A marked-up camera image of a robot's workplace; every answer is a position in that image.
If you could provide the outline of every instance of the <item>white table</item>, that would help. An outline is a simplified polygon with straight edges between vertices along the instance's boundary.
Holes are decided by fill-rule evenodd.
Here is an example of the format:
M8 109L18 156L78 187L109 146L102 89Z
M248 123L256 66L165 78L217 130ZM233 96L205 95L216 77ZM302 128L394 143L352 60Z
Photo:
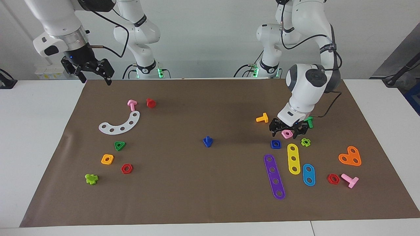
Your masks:
M379 80L345 83L420 208L420 117ZM18 228L82 88L79 81L19 81L0 90L0 235L420 235L420 219Z

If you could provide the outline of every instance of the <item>white curved plate with holes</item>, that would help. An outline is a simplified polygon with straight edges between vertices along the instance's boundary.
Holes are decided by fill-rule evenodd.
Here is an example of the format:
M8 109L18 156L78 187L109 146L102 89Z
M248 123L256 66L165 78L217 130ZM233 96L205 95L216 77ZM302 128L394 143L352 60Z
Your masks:
M130 113L129 119L124 124L119 126L113 126L110 125L108 122L104 122L99 125L99 130L102 133L109 135L123 134L132 129L139 121L139 118L140 112L135 110Z

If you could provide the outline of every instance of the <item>pink nut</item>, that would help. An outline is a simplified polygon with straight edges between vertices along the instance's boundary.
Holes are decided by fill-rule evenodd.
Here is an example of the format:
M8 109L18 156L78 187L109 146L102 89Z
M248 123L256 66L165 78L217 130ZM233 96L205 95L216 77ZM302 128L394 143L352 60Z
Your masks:
M349 183L349 188L353 188L353 186L357 183L357 181L359 180L358 177L354 177L354 178L350 178L348 175L346 174L342 174L341 177L347 181Z
M288 139L288 138L293 137L293 133L292 133L290 130L287 130L287 129L283 130L283 131L281 132L281 135L283 135L283 137L284 137L285 139Z
M130 99L127 103L127 106L130 107L131 111L134 111L134 105L137 105L137 101L134 101L134 100Z

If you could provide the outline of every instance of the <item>purple plate with holes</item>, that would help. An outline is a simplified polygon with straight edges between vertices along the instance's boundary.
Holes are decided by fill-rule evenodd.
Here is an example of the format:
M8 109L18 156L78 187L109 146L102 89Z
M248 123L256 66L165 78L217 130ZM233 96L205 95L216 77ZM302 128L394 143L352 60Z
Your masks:
M273 155L267 154L264 156L264 163L265 168L267 169L268 179L270 180L273 196L279 200L282 200L286 196L286 193L284 192L280 173L277 169L276 160L274 159Z

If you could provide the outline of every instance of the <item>blue square nut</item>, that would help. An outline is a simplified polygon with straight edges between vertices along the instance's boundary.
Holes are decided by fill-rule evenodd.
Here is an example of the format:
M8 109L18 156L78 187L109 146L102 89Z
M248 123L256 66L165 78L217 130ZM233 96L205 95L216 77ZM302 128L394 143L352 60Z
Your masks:
M280 140L272 140L271 141L271 148L272 149L280 149L281 148Z

